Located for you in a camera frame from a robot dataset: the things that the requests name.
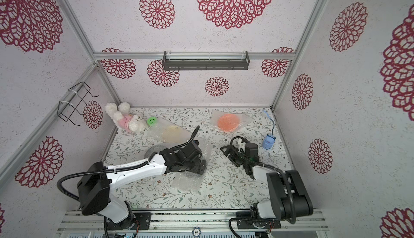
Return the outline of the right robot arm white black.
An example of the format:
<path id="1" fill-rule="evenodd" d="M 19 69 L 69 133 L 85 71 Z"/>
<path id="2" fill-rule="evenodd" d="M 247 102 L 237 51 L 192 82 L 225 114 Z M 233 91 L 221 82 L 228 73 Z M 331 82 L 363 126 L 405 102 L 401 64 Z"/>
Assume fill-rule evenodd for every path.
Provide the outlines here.
<path id="1" fill-rule="evenodd" d="M 235 167 L 243 167 L 254 180 L 267 184 L 269 200 L 257 202 L 250 207 L 250 214 L 239 213 L 228 221 L 232 234 L 239 238 L 232 223 L 246 225 L 264 224 L 271 229 L 280 228 L 280 222 L 295 224 L 297 218 L 311 216 L 313 203 L 297 170 L 283 171 L 276 166 L 265 164 L 259 158 L 259 146 L 247 139 L 236 136 L 220 151 Z"/>

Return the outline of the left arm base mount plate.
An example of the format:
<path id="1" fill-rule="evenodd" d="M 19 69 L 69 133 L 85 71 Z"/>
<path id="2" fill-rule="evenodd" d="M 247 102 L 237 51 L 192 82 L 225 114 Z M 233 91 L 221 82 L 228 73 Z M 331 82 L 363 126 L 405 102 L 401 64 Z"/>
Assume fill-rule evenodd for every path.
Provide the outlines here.
<path id="1" fill-rule="evenodd" d="M 151 223 L 152 213 L 138 212 L 132 213 L 119 223 L 114 223 L 111 219 L 104 221 L 107 230 L 148 230 Z"/>

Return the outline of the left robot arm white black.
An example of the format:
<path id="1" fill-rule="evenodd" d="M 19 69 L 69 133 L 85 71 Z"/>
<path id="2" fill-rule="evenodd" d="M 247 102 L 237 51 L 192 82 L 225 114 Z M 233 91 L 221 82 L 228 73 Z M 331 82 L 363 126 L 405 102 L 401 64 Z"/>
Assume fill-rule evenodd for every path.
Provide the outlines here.
<path id="1" fill-rule="evenodd" d="M 111 222 L 121 229 L 131 228 L 137 223 L 136 216 L 127 201 L 116 197 L 116 189 L 168 173 L 203 174 L 207 163 L 202 159 L 199 141 L 195 139 L 198 131 L 199 127 L 196 127 L 189 141 L 154 152 L 142 160 L 112 166 L 94 163 L 86 172 L 60 178 L 57 188 L 80 203 L 83 215 L 100 215 L 105 224 Z"/>

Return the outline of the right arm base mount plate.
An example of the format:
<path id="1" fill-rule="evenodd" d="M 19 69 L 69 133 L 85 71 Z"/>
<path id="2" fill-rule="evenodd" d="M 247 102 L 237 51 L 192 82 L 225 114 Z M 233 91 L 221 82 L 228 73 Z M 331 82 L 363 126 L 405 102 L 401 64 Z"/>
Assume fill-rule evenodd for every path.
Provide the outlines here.
<path id="1" fill-rule="evenodd" d="M 249 212 L 236 213 L 238 229 L 278 229 L 281 227 L 279 220 L 270 219 L 264 221 L 263 219 L 253 217 Z"/>

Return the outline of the clear bubble wrap sheet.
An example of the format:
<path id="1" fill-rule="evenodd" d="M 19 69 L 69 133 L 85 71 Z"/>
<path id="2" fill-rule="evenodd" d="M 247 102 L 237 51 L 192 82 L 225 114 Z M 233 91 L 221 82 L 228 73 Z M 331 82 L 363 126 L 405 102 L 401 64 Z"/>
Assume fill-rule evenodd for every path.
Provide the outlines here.
<path id="1" fill-rule="evenodd" d="M 207 140 L 199 140 L 198 145 L 202 151 L 200 158 L 199 173 L 186 171 L 183 173 L 175 173 L 174 179 L 171 182 L 171 187 L 180 191 L 192 191 L 197 192 L 202 187 L 202 182 L 207 176 L 207 169 L 209 166 L 209 160 L 211 157 L 212 144 Z"/>

